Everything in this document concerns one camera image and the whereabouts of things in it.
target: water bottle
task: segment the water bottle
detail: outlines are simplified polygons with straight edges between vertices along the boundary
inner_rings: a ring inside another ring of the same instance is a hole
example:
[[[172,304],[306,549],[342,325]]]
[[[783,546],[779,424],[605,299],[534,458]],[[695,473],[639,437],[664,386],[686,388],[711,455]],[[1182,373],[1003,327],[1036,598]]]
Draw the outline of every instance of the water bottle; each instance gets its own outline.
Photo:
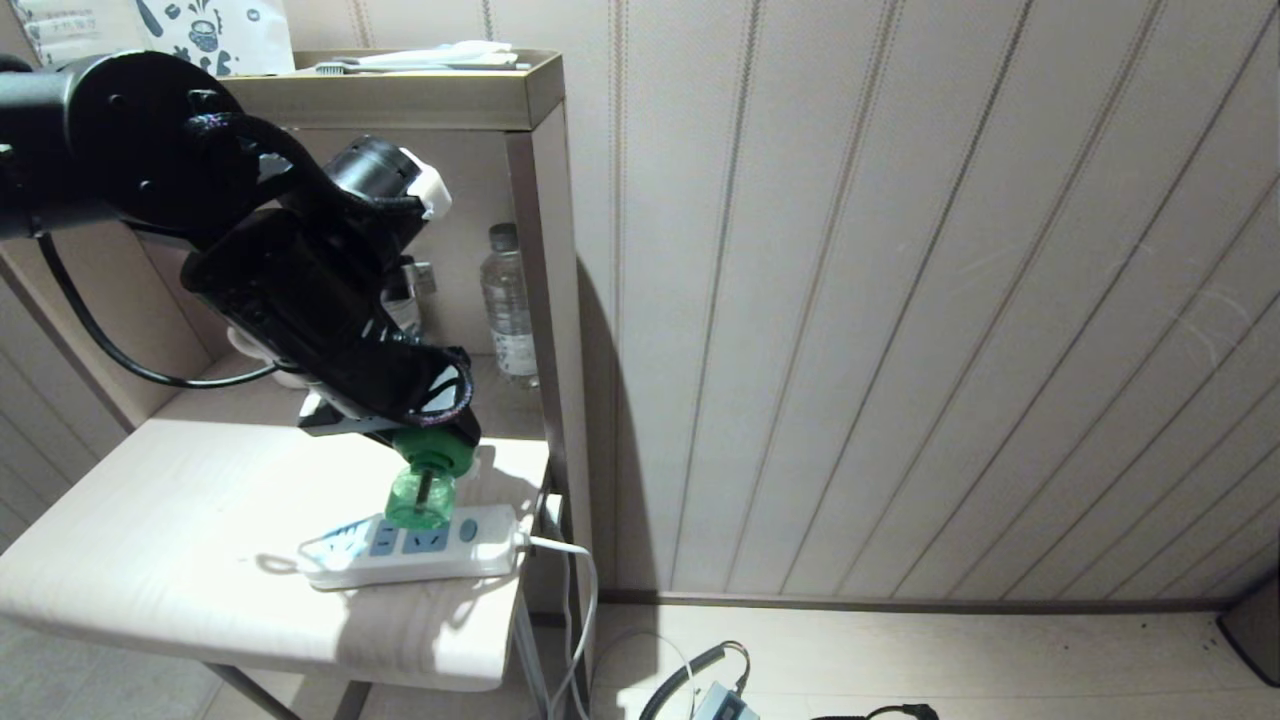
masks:
[[[498,369],[507,382],[531,389],[538,387],[538,360],[516,225],[502,223],[489,228],[489,245],[493,254],[480,265],[480,284]]]

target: table leg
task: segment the table leg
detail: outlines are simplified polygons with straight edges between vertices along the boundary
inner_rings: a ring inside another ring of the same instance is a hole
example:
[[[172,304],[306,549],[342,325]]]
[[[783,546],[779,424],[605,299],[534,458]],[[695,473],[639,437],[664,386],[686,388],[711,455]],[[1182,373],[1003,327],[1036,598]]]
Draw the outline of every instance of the table leg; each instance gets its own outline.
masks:
[[[297,716],[297,714],[289,710],[288,706],[275,700],[271,693],[262,689],[262,685],[255,683],[239,667],[233,667],[230,665],[215,665],[212,662],[205,662],[205,667],[212,670],[214,674],[221,678],[224,683],[239,691],[242,696],[247,697],[253,705],[261,707],[262,711],[271,717],[275,717],[275,720],[302,720]]]
[[[516,594],[516,620],[512,632],[516,635],[516,652],[520,653],[520,664],[525,669],[525,680],[529,682],[529,692],[534,696],[534,705],[538,706],[538,717],[550,720],[550,696],[547,693],[543,662],[538,657],[534,624],[529,619],[529,606],[525,605],[524,592]]]

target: table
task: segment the table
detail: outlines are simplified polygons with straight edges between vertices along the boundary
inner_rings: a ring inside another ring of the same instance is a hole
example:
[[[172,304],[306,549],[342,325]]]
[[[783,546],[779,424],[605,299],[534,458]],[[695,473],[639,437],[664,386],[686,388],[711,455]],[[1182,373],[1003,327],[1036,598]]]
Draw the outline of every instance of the table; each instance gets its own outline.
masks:
[[[200,660],[276,717],[293,715],[236,666],[340,674],[365,683],[361,701],[374,682],[479,692],[500,684],[515,635],[530,687],[545,687],[524,553],[503,578],[355,591],[297,573],[297,544],[380,511],[403,465],[361,436],[293,428],[300,404],[269,380],[178,396],[0,556],[0,614]],[[485,439],[477,460],[457,503],[509,503],[530,530],[547,443]]]

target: baseboard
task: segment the baseboard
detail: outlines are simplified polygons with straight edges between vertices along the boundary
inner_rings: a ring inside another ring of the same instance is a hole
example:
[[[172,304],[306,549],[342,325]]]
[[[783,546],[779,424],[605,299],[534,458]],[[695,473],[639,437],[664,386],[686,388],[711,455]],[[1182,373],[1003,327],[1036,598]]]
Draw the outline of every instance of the baseboard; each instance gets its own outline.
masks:
[[[605,589],[600,602],[613,605],[705,605],[835,610],[851,612],[936,612],[956,615],[1124,615],[1146,612],[1220,612],[1231,600],[1135,601],[961,601],[961,600],[849,600],[812,596],[756,596],[663,591]]]

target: white power strip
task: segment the white power strip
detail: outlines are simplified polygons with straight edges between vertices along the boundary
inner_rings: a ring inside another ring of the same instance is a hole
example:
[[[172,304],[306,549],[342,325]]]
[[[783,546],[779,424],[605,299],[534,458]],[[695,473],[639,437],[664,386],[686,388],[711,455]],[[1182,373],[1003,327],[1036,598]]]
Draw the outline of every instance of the white power strip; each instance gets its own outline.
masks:
[[[302,574],[316,589],[381,583],[489,578],[516,566],[516,512],[509,505],[454,507],[435,530],[392,525],[381,514],[298,546]]]

